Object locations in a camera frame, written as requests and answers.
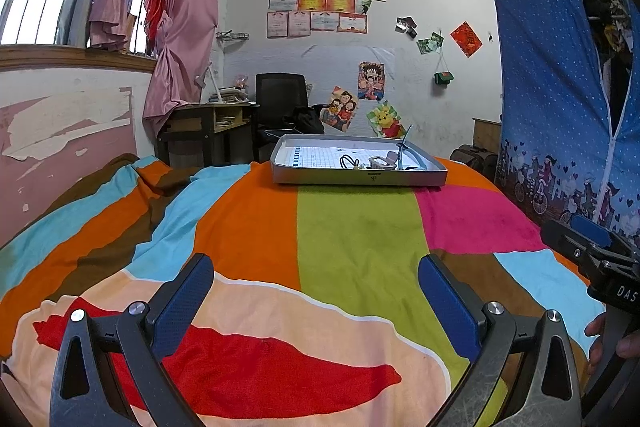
bed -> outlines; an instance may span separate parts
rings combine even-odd
[[[469,363],[462,333],[445,332],[420,286],[426,255],[512,314],[561,312],[584,379],[583,330],[604,306],[494,185],[441,161],[444,187],[410,189],[276,185],[269,163],[115,158],[0,250],[2,382],[34,426],[48,425],[71,311],[148,300],[198,252],[212,258],[214,284],[163,365],[206,425],[426,425]],[[153,425],[112,357],[138,421]]]

metal screw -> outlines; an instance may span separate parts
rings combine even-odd
[[[491,301],[486,307],[489,310],[489,313],[494,315],[502,315],[504,313],[504,306],[500,304],[500,302]]]
[[[72,322],[80,322],[82,319],[84,319],[84,310],[76,310],[71,314]]]
[[[549,317],[551,322],[560,322],[562,315],[560,315],[556,310],[549,310],[546,312],[546,316]]]
[[[141,301],[132,302],[129,305],[129,314],[140,315],[145,310],[145,303]]]

pink fabric patch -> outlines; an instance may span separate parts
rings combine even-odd
[[[539,227],[501,192],[445,185],[418,188],[415,198],[430,250],[504,253],[546,248]]]

winnie the pooh poster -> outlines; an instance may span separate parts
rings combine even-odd
[[[367,113],[373,131],[381,138],[401,138],[406,134],[400,115],[387,100]]]

wooden desk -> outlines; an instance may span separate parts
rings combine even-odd
[[[491,152],[500,152],[500,131],[502,124],[490,120],[474,118],[474,145]]]
[[[169,165],[169,142],[196,140],[202,144],[204,166],[213,165],[213,139],[215,135],[223,137],[223,154],[225,164],[231,162],[230,131],[239,127],[251,126],[251,142],[254,161],[259,160],[255,135],[257,120],[256,103],[199,103],[177,107],[166,121],[158,139],[156,139],[156,156]],[[220,125],[222,118],[232,121],[230,125]]]

